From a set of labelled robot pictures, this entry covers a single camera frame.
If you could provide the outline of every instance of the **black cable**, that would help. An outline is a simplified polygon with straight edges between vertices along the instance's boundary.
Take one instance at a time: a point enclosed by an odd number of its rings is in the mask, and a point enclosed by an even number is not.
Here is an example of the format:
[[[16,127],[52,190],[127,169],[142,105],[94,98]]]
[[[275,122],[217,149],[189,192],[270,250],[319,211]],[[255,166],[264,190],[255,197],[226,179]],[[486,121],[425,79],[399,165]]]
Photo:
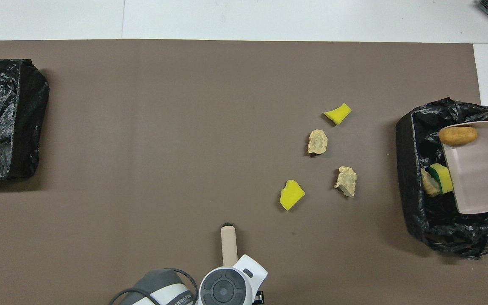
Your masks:
[[[140,293],[144,297],[146,297],[147,299],[149,299],[151,301],[151,303],[154,303],[155,305],[160,305],[159,303],[157,303],[157,301],[146,290],[142,290],[142,289],[138,289],[138,288],[127,288],[127,289],[124,289],[124,290],[118,292],[112,298],[112,300],[110,301],[110,303],[108,305],[113,305],[114,304],[114,301],[116,301],[117,298],[121,297],[122,295],[124,295],[126,293]]]
[[[193,300],[193,303],[191,305],[195,305],[195,303],[197,303],[197,300],[199,299],[199,289],[197,288],[197,284],[195,283],[195,280],[184,270],[180,270],[176,268],[165,268],[165,269],[169,269],[174,272],[178,272],[179,274],[183,274],[190,280],[190,282],[193,284],[193,288],[195,289],[195,300]]]

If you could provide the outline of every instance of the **trash bag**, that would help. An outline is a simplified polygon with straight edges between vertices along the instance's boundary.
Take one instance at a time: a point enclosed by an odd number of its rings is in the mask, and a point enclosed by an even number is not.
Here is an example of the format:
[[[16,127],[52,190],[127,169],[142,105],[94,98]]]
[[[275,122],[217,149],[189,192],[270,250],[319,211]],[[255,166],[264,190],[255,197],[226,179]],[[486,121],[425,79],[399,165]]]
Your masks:
[[[0,60],[0,180],[35,174],[48,91],[31,60]]]
[[[453,192],[426,195],[420,166],[446,164],[440,129],[481,120],[488,120],[487,106],[445,98],[415,108],[396,125],[399,188],[408,232],[435,251],[469,259],[488,254],[488,213],[460,214]]]

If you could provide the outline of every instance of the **yellow sponge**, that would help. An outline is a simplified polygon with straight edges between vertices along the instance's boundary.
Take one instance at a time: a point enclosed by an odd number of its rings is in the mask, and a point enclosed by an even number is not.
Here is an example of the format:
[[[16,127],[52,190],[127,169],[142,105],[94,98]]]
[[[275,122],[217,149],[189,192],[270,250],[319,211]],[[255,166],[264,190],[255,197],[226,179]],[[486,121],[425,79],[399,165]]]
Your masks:
[[[285,183],[285,188],[281,190],[280,203],[283,208],[288,211],[304,195],[304,191],[300,188],[300,185],[296,181],[287,180]]]
[[[451,175],[449,175],[449,169],[441,164],[432,164],[428,168],[428,172],[432,178],[434,178],[440,185],[440,191],[442,194],[453,191],[453,182],[451,182]]]
[[[351,112],[351,108],[349,108],[345,103],[342,103],[342,106],[338,107],[335,110],[331,110],[328,112],[323,112],[327,118],[331,119],[336,125],[340,124],[347,115]]]

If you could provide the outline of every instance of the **brown paper mat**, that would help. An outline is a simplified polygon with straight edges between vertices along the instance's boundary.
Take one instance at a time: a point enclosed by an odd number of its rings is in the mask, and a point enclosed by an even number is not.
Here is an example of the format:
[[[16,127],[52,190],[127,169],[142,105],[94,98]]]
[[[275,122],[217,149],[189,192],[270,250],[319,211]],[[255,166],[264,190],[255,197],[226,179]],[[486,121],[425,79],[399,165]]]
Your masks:
[[[397,120],[480,102],[470,44],[0,41],[0,58],[50,83],[37,174],[0,185],[0,303],[105,304],[169,266],[200,282],[224,222],[268,270],[267,304],[488,303],[488,255],[416,241],[397,187]],[[310,158],[314,129],[329,146]],[[288,179],[306,192],[290,212]]]

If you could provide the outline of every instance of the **white floor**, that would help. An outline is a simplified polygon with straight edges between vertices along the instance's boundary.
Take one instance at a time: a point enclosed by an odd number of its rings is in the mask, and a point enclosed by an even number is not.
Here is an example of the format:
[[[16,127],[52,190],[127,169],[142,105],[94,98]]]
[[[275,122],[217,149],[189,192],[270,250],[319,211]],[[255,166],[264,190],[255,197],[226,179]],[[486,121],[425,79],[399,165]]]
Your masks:
[[[488,16],[474,0],[0,0],[0,40],[474,43],[488,105]]]

